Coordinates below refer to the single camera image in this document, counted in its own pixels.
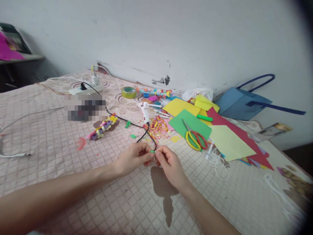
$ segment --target paper chain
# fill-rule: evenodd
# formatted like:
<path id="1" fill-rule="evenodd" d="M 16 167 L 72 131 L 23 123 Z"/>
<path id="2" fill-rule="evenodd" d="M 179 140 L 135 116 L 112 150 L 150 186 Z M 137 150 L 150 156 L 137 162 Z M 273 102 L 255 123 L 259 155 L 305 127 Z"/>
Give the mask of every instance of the paper chain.
<path id="1" fill-rule="evenodd" d="M 101 124 L 100 127 L 95 129 L 93 132 L 91 132 L 89 135 L 86 136 L 86 139 L 99 139 L 104 136 L 104 132 L 110 129 L 110 127 L 116 123 L 117 117 L 112 115 L 111 117 L 108 117 L 106 120 L 104 120 Z"/>

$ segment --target tape roll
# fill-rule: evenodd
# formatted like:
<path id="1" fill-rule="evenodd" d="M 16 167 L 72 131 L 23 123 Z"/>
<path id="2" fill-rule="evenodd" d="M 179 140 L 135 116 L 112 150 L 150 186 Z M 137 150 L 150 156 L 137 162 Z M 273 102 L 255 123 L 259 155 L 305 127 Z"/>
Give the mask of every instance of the tape roll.
<path id="1" fill-rule="evenodd" d="M 134 87 L 124 86 L 122 87 L 122 96 L 127 99 L 133 99 L 137 95 L 137 91 Z"/>

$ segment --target yellow scissors handle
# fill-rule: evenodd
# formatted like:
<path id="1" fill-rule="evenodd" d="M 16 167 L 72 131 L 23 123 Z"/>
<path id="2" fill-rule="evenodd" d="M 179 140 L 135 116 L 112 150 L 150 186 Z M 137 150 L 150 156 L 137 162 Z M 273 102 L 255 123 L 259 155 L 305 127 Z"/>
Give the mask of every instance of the yellow scissors handle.
<path id="1" fill-rule="evenodd" d="M 190 136 L 190 138 L 192 139 L 192 141 L 196 144 L 197 148 L 195 148 L 195 147 L 190 143 L 189 138 L 188 138 L 189 136 Z M 192 137 L 190 131 L 187 131 L 187 133 L 186 133 L 186 140 L 187 140 L 187 143 L 190 145 L 190 147 L 192 147 L 194 150 L 200 151 L 201 147 L 200 147 L 200 145 L 198 144 L 198 142 Z"/>

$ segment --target bed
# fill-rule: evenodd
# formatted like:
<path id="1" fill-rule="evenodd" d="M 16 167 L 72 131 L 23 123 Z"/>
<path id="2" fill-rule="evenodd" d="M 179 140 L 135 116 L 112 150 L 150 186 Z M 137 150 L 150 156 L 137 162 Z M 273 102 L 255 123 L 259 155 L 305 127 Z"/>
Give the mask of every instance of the bed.
<path id="1" fill-rule="evenodd" d="M 142 85 L 98 74 L 104 85 L 101 94 L 108 106 L 116 99 L 114 79 L 117 82 L 118 97 L 110 111 L 142 125 L 142 114 L 137 108 L 142 94 L 137 94 L 135 99 L 126 99 L 121 96 L 120 89 Z M 91 71 L 85 70 L 63 78 L 90 80 L 91 75 Z M 68 93 L 80 82 L 58 79 L 42 84 L 60 93 Z M 39 84 L 2 93 L 0 97 L 1 127 L 29 113 L 64 106 L 63 95 Z M 261 129 L 256 121 L 231 121 L 250 133 Z M 31 156 L 0 158 L 0 196 L 38 182 L 109 164 L 144 134 L 144 129 L 136 126 L 126 129 L 126 122 L 121 120 L 101 139 L 85 140 L 85 136 L 94 130 L 94 123 L 67 121 L 63 109 L 57 109 L 29 115 L 5 129 L 1 133 L 2 154 L 29 153 Z M 307 197 L 297 195 L 276 168 L 292 166 L 297 176 L 309 183 L 312 180 L 271 142 L 266 141 L 261 147 L 270 154 L 269 161 L 275 171 L 247 166 L 235 160 L 229 162 L 229 178 L 220 180 L 215 169 L 205 160 L 205 151 L 193 150 L 183 138 L 173 143 L 171 137 L 174 135 L 177 133 L 172 131 L 169 136 L 160 138 L 159 144 L 167 145 L 178 154 L 192 184 L 242 234 L 286 234 L 297 228 L 284 215 L 285 210 L 276 195 L 261 181 L 265 174 L 271 174 L 279 189 L 289 195 L 287 200 L 293 206 L 292 213 L 301 220 L 304 214 L 301 208 Z M 154 148 L 149 138 L 143 141 Z M 39 231 L 43 234 L 201 234 L 197 220 L 180 194 L 155 192 L 156 182 L 153 182 L 152 175 L 155 170 L 151 166 L 139 167 L 49 219 Z M 166 218 L 169 215 L 163 211 L 165 197 L 170 197 L 173 206 L 170 225 Z"/>

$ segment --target black cable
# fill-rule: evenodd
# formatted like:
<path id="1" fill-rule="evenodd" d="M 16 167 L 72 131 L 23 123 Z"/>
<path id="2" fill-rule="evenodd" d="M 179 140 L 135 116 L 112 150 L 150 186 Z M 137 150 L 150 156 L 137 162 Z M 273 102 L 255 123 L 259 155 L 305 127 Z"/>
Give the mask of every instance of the black cable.
<path id="1" fill-rule="evenodd" d="M 108 109 L 107 109 L 107 106 L 105 105 L 105 109 L 107 110 L 107 112 L 109 113 L 109 114 L 111 114 L 112 115 L 112 113 L 110 113 L 109 111 L 108 111 Z M 126 119 L 124 119 L 124 118 L 121 118 L 121 117 L 119 117 L 119 116 L 117 116 L 119 119 L 122 119 L 122 120 L 124 120 L 124 121 L 126 121 L 127 122 L 127 120 Z M 136 127 L 140 127 L 140 128 L 143 128 L 143 129 L 145 129 L 144 127 L 142 127 L 142 126 L 138 126 L 138 125 L 136 125 L 136 124 L 133 124 L 133 123 L 131 123 L 132 125 L 134 125 L 134 126 L 136 126 Z M 147 129 L 145 129 L 146 130 L 146 132 L 144 133 L 144 135 L 137 141 L 137 143 L 139 142 L 139 141 L 141 141 L 141 139 L 148 133 L 148 131 L 149 131 L 149 127 L 150 127 L 150 124 L 149 123 L 147 123 L 148 124 L 148 128 Z M 148 135 L 150 136 L 150 138 L 152 139 L 152 141 L 153 141 L 153 143 L 154 143 L 154 145 L 155 145 L 155 148 L 154 148 L 154 151 L 157 149 L 157 143 L 155 142 L 155 140 L 151 137 L 151 135 L 148 133 Z"/>
<path id="2" fill-rule="evenodd" d="M 146 129 L 146 132 L 144 133 L 144 135 L 143 135 L 136 143 L 138 143 L 139 141 L 141 141 L 141 139 L 148 133 L 150 124 L 149 124 L 149 122 L 147 122 L 147 124 L 148 124 L 148 128 Z"/>

